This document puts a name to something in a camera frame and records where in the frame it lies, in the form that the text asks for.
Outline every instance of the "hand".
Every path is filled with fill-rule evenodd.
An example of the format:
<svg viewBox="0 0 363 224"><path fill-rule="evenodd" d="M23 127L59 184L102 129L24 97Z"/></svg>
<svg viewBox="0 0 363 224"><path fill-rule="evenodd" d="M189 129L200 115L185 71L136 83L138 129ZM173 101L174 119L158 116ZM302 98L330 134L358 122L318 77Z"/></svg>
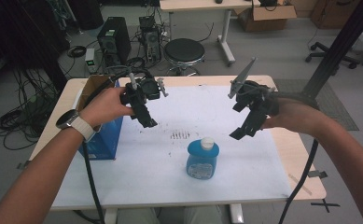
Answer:
<svg viewBox="0 0 363 224"><path fill-rule="evenodd" d="M267 118L262 129L282 127L296 133L307 133L316 136L320 132L320 123L330 118L322 112L299 101L279 99L279 114Z"/></svg>
<svg viewBox="0 0 363 224"><path fill-rule="evenodd" d="M119 97L125 91L124 87L103 90L80 111L80 116L95 127L120 116L133 115L133 110L120 102Z"/></svg>

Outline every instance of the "white cap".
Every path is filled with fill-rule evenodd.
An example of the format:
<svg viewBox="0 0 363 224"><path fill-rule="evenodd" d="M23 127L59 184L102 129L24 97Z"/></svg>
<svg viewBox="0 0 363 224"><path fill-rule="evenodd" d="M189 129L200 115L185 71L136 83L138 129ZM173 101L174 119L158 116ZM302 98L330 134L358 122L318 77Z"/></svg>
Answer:
<svg viewBox="0 0 363 224"><path fill-rule="evenodd" d="M213 146L214 146L214 139L213 138L211 138L211 137L204 137L201 140L201 147L204 150L210 150L211 148L213 148Z"/></svg>

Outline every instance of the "chair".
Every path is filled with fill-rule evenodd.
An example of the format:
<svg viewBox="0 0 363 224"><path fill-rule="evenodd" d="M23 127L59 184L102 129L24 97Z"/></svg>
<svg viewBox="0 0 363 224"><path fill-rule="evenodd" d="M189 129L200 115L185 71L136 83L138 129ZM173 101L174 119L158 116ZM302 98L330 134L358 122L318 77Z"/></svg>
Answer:
<svg viewBox="0 0 363 224"><path fill-rule="evenodd" d="M194 73L188 76L200 75L201 73L193 65L203 61L204 47L195 40L186 38L175 39L164 46L164 58L173 65L166 75L170 71L176 71L177 76L183 76L188 68L194 71Z"/></svg>
<svg viewBox="0 0 363 224"><path fill-rule="evenodd" d="M305 59L305 62L308 63L309 61L312 60L313 57L324 57L327 54L327 51L329 50L329 48L327 48L326 46L324 46L323 44L321 44L319 42L315 42L315 44L313 44L313 45L310 46L310 49L311 50L315 50L317 48L322 49L324 52L317 52L317 53L311 53L311 54L309 54L309 56L307 56L307 58ZM348 56L344 56L342 58L342 60L344 60L344 61L346 61L346 62L349 63L349 66L348 67L350 69L355 69L356 66L359 64L359 60L350 58Z"/></svg>

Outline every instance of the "watch band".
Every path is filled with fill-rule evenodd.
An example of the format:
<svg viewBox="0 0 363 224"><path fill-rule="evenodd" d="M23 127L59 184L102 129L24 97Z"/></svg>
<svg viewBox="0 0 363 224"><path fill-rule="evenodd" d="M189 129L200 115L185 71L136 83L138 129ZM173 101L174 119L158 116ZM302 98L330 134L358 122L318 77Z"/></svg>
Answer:
<svg viewBox="0 0 363 224"><path fill-rule="evenodd" d="M90 126L90 124L79 116L74 119L74 121L71 123L71 126L83 135L85 142L89 142L95 134L95 131Z"/></svg>

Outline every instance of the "cardboard box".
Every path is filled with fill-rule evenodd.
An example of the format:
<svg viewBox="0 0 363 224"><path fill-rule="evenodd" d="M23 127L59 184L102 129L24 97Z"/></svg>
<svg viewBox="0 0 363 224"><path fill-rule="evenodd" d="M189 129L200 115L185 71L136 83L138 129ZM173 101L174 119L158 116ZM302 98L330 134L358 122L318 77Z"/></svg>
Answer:
<svg viewBox="0 0 363 224"><path fill-rule="evenodd" d="M359 0L318 0L311 20L319 29L342 29Z"/></svg>
<svg viewBox="0 0 363 224"><path fill-rule="evenodd" d="M247 32L283 30L287 19L297 18L292 5L248 8L237 20Z"/></svg>
<svg viewBox="0 0 363 224"><path fill-rule="evenodd" d="M295 7L298 18L310 18L318 0L290 0L289 3Z"/></svg>
<svg viewBox="0 0 363 224"><path fill-rule="evenodd" d="M107 80L108 77L105 76L90 76L79 97L76 109L80 111L89 96ZM123 117L120 117L103 124L100 131L87 143L89 159L91 161L115 159L122 121ZM82 146L80 146L78 151L83 155Z"/></svg>

